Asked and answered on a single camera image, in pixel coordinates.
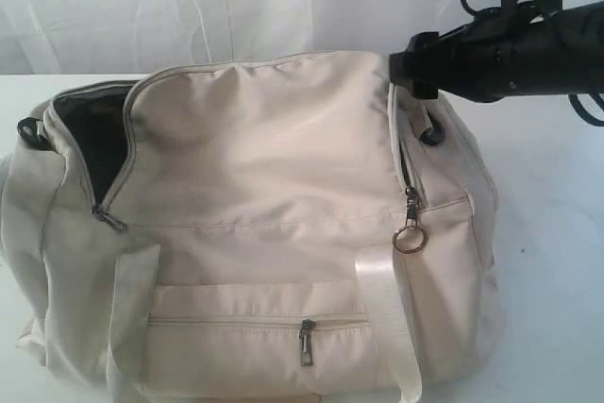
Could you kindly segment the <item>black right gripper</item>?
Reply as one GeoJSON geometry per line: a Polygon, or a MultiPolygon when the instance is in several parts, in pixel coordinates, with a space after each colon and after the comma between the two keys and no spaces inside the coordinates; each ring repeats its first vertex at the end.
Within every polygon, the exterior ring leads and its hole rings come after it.
{"type": "Polygon", "coordinates": [[[462,53],[469,27],[411,37],[389,56],[389,78],[414,98],[451,92],[479,103],[508,96],[603,92],[603,7],[559,11],[522,31],[462,53]]]}

